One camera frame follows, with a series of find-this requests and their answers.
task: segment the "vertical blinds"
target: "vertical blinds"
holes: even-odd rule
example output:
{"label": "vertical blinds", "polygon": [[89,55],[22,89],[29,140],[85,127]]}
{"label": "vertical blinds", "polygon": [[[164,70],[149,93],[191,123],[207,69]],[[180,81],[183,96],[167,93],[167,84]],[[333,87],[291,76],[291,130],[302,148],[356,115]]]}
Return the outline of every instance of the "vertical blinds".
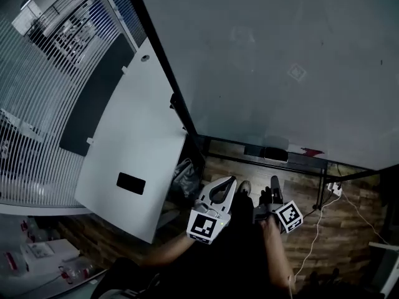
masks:
{"label": "vertical blinds", "polygon": [[141,22],[138,20],[136,11],[134,10],[130,0],[113,0],[118,7],[119,13],[123,17],[137,46],[140,47],[147,38]]}
{"label": "vertical blinds", "polygon": [[81,207],[74,193],[84,158],[59,148],[59,141],[86,81],[121,32],[101,0],[56,0],[24,35],[11,24],[5,5],[0,6],[0,202]]}

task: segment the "white box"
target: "white box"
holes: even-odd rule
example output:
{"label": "white box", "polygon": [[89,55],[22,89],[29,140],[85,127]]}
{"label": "white box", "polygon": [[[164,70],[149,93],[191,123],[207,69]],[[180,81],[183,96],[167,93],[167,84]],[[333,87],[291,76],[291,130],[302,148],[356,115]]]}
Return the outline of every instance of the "white box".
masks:
{"label": "white box", "polygon": [[59,267],[63,266],[65,261],[80,254],[79,250],[66,239],[22,244],[21,252],[29,271],[40,275],[59,272]]}

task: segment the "power strip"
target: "power strip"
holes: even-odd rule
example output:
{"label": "power strip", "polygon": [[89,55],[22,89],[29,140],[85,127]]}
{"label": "power strip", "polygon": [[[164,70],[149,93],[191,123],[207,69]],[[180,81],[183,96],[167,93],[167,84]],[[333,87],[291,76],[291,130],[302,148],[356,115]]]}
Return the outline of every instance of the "power strip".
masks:
{"label": "power strip", "polygon": [[327,189],[338,197],[342,195],[342,185],[339,182],[329,183]]}

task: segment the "person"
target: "person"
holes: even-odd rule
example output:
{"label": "person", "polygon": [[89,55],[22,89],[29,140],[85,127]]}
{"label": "person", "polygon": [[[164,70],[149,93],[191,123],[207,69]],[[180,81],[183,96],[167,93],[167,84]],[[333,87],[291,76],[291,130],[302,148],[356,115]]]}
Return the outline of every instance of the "person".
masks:
{"label": "person", "polygon": [[[231,205],[231,221],[211,245],[183,232],[150,253],[140,267],[130,262],[127,268],[127,259],[117,260],[118,267],[114,264],[111,270],[121,275],[123,269],[123,280],[116,280],[129,284],[118,288],[129,288],[140,298],[292,297],[294,273],[284,252],[278,220],[270,215],[253,224],[250,193],[251,183],[242,182]],[[269,196],[267,187],[259,202],[268,202]]]}

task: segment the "white cabinet door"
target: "white cabinet door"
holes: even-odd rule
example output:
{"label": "white cabinet door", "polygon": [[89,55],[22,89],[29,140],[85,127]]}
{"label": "white cabinet door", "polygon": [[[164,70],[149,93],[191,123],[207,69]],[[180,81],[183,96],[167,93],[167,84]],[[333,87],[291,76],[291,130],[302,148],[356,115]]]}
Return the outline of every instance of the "white cabinet door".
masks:
{"label": "white cabinet door", "polygon": [[[144,55],[150,58],[142,62]],[[153,240],[186,135],[170,108],[172,93],[147,39],[101,117],[75,193],[85,207],[147,242]],[[120,173],[145,181],[143,194],[118,187]]]}

